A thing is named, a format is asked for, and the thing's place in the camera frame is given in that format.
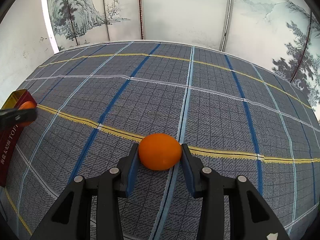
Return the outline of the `orange mandarin with stem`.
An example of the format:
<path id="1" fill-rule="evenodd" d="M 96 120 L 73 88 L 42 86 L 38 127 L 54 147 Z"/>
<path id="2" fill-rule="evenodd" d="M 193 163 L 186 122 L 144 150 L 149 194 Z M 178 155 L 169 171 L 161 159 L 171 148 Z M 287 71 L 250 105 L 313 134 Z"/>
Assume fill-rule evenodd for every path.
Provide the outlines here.
<path id="1" fill-rule="evenodd" d="M 34 122 L 37 118 L 36 103 L 33 101 L 26 101 L 19 107 L 19 123 L 18 126 L 26 127 Z"/>

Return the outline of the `smooth orange mandarin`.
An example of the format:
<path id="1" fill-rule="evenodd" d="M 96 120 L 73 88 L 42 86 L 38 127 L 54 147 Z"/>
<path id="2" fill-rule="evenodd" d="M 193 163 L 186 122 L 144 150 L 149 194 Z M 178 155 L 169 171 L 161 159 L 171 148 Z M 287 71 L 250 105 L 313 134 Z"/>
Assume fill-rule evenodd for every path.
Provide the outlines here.
<path id="1" fill-rule="evenodd" d="M 180 161 L 182 146 L 170 135 L 154 133 L 141 140 L 138 155 L 146 168 L 154 171 L 168 170 Z"/>

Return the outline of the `gold red toffee tin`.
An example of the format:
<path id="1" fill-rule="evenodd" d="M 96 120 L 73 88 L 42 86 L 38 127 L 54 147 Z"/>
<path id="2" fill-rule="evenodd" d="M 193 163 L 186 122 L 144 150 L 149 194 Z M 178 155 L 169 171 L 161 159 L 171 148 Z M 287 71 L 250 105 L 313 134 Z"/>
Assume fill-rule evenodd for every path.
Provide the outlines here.
<path id="1" fill-rule="evenodd" d="M 28 90 L 16 90 L 10 94 L 1 110 L 12 108 L 19 109 L 21 104 L 26 101 L 33 101 L 36 103 Z M 6 185 L 12 154 L 24 128 L 25 127 L 15 125 L 12 128 L 1 130 L 1 187 L 5 187 Z"/>

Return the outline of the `blue plaid tablecloth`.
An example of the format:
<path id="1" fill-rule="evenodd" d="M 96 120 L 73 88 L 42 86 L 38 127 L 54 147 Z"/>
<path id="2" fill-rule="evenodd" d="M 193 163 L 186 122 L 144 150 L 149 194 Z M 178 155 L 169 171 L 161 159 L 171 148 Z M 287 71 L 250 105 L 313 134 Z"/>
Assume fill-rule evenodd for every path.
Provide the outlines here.
<path id="1" fill-rule="evenodd" d="M 1 214 L 29 239 L 76 178 L 116 168 L 134 144 L 141 165 L 119 200 L 126 239 L 195 239 L 202 201 L 191 196 L 181 144 L 208 171 L 246 176 L 291 239 L 319 213 L 319 123 L 304 93 L 246 60 L 184 44 L 112 42 L 42 60 L 14 90 L 37 119 L 12 148 Z"/>

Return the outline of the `landscape painted folding screen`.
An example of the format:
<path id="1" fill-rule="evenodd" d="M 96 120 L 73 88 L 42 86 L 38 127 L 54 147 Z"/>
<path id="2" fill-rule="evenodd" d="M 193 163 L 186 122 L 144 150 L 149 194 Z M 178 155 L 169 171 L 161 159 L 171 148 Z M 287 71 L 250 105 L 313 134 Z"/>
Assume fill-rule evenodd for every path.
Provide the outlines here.
<path id="1" fill-rule="evenodd" d="M 118 40 L 194 44 L 291 81 L 319 107 L 319 23 L 304 0 L 46 0 L 59 49 Z"/>

